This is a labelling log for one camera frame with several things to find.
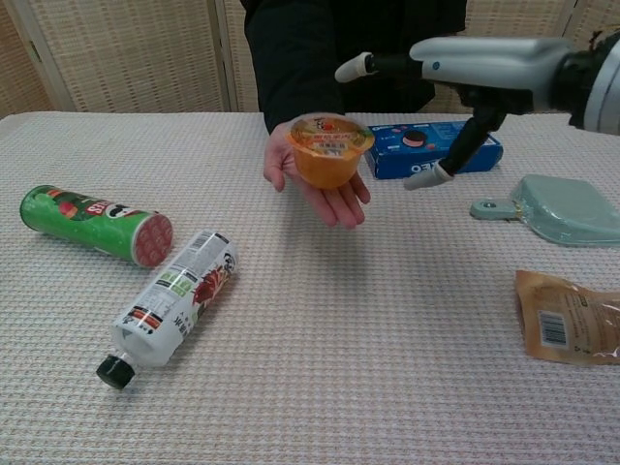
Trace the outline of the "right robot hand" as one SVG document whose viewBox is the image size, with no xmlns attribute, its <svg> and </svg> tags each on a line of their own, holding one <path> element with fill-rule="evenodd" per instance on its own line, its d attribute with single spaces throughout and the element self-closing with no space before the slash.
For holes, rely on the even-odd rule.
<svg viewBox="0 0 620 465">
<path fill-rule="evenodd" d="M 551 110 L 556 76 L 574 53 L 570 41 L 558 38 L 440 37 L 414 44 L 407 54 L 365 51 L 341 64 L 334 77 L 347 83 L 404 75 L 443 84 L 473 110 L 448 155 L 403 182 L 405 189 L 416 190 L 453 180 L 507 115 Z"/>
</svg>

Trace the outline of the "person's bare hand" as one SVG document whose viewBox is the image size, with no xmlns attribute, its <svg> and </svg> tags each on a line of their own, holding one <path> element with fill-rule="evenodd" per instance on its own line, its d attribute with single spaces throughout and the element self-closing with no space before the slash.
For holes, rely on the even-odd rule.
<svg viewBox="0 0 620 465">
<path fill-rule="evenodd" d="M 295 184 L 316 215 L 329 227 L 341 224 L 353 229 L 365 220 L 363 204 L 371 200 L 370 193 L 356 172 L 344 185 L 334 190 L 321 190 L 308 184 L 298 173 L 292 146 L 286 139 L 288 125 L 279 124 L 269 134 L 264 149 L 263 177 L 277 192 L 282 192 L 286 178 Z"/>
</svg>

